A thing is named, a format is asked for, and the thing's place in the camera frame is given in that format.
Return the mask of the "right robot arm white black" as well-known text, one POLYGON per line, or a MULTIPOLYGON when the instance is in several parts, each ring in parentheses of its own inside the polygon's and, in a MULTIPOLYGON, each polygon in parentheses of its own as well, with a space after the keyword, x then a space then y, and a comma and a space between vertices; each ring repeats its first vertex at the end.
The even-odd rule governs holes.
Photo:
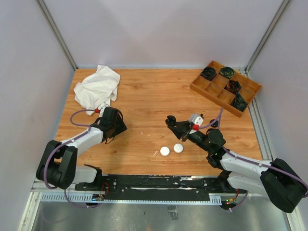
POLYGON ((292 213, 308 196, 308 185, 285 161, 255 160, 239 155, 224 147, 226 141, 219 129, 210 128, 202 133, 202 121, 199 115, 181 122, 169 115, 165 123, 179 140, 189 140, 207 152, 208 163, 222 171, 218 180, 221 191, 241 189, 262 195, 286 213, 292 213))

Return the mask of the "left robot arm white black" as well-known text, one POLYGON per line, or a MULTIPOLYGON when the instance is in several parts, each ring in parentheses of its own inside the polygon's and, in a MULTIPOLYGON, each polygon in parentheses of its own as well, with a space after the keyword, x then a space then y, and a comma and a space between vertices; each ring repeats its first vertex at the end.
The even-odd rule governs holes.
POLYGON ((48 189, 67 189, 72 184, 86 183, 96 191, 103 185, 102 170, 91 165, 77 166, 77 158, 88 149, 101 143, 108 143, 127 130, 123 114, 119 109, 106 107, 103 115, 94 123, 78 124, 73 117, 87 109, 79 110, 70 117, 75 126, 86 129, 78 135, 63 141, 51 140, 47 143, 36 171, 36 178, 48 189))

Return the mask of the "white round charging case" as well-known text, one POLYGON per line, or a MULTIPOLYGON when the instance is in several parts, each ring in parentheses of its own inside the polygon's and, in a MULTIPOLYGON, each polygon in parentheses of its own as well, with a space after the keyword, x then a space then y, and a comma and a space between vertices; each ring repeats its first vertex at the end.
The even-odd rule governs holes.
POLYGON ((164 146, 160 149, 160 154, 162 156, 168 156, 170 154, 170 149, 168 147, 164 146))
POLYGON ((184 148, 183 148, 182 144, 177 143, 177 144, 175 144, 175 145, 173 146, 173 150, 174 150, 174 152, 180 154, 180 153, 183 152, 184 148))

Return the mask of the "black round charging case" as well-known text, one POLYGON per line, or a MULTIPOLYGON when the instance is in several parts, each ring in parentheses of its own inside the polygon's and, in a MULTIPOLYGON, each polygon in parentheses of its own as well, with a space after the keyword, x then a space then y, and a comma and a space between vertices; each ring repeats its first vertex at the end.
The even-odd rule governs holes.
POLYGON ((165 120, 165 123, 166 123, 167 126, 175 126, 176 118, 172 115, 168 115, 166 120, 165 120))
POLYGON ((210 121, 210 124, 211 124, 211 127, 217 128, 217 127, 218 127, 218 124, 219 124, 219 121, 218 121, 218 120, 212 119, 212 120, 210 121))

